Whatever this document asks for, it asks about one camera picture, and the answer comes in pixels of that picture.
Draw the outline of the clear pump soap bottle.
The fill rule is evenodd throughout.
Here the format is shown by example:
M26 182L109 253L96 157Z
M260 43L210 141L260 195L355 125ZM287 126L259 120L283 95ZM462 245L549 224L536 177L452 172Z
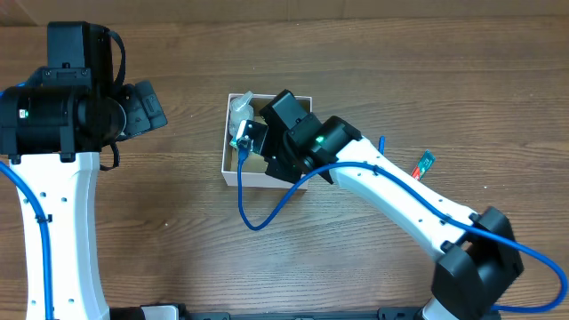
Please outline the clear pump soap bottle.
M254 119L254 109L250 105L252 98L253 92L249 91L230 102L228 131L232 137L236 136L242 121Z

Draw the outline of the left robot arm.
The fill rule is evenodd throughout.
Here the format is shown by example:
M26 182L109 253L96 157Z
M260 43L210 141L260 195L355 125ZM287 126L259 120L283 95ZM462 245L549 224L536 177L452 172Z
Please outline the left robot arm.
M117 32L52 22L48 61L1 95L2 173L24 226L29 319L178 319L175 304L112 308L102 290L95 194L104 148L166 125L152 85L127 84Z

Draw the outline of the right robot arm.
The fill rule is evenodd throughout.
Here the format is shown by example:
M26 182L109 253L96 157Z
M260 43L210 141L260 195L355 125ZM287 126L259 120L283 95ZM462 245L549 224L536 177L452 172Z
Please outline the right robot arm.
M298 188L310 174L362 197L409 234L435 263L429 302L418 319L496 319L497 300L524 270L507 240L509 219L494 207L477 213L429 189L391 163L362 133L332 116L321 122L284 90L234 134L246 152L263 156L266 174Z

